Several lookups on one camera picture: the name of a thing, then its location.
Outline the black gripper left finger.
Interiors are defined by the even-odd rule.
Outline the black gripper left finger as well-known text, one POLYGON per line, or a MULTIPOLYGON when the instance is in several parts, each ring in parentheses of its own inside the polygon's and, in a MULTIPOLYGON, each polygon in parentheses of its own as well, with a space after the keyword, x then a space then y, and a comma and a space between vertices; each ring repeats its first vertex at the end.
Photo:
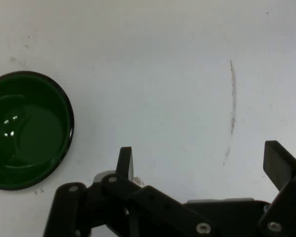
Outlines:
POLYGON ((47 219, 46 237, 88 237, 105 225, 119 237, 211 237, 214 226, 171 197, 133 181, 131 147, 120 149, 116 170, 87 187, 61 185, 47 219))

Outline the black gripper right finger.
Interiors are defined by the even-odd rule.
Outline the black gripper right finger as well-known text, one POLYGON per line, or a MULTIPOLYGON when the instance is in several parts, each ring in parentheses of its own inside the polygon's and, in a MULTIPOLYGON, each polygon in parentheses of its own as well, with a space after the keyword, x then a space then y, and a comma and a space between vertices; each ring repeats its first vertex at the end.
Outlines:
POLYGON ((296 158, 278 141, 266 141, 263 169, 279 193, 259 220, 265 237, 296 237, 296 158))

